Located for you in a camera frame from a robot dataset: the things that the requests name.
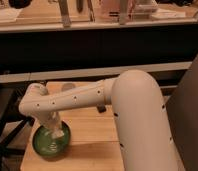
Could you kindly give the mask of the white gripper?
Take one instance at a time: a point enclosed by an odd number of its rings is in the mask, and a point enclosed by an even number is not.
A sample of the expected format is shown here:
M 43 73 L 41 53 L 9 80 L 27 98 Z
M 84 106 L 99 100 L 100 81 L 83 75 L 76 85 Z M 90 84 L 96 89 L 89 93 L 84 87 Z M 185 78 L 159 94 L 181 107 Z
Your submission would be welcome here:
M 40 113 L 38 120 L 41 125 L 51 131 L 57 131 L 62 128 L 61 119 L 58 112 L 44 112 Z

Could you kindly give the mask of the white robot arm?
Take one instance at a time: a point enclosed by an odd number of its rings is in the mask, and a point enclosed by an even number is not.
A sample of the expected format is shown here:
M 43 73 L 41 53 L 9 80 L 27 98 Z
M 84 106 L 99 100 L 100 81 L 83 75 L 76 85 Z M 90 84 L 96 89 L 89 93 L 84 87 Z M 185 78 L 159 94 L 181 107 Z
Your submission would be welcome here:
M 147 72 L 128 70 L 70 90 L 50 94 L 40 83 L 28 86 L 19 111 L 36 117 L 58 133 L 57 111 L 97 105 L 112 106 L 125 171 L 178 171 L 173 136 L 164 98 Z

